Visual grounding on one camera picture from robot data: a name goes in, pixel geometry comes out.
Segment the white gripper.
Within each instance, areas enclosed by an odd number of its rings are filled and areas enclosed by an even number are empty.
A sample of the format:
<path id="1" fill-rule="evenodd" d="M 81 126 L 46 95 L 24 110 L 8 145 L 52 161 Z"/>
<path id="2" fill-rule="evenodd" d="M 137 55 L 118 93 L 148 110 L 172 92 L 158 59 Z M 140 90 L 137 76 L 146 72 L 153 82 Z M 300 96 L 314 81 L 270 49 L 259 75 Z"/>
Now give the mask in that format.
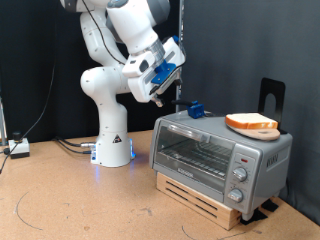
<path id="1" fill-rule="evenodd" d="M 153 101 L 158 107 L 164 101 L 158 97 L 173 83 L 180 86 L 181 66 L 185 63 L 184 49 L 178 45 L 176 36 L 164 42 L 156 39 L 140 52 L 129 55 L 127 60 L 127 78 L 129 88 L 138 102 Z"/>

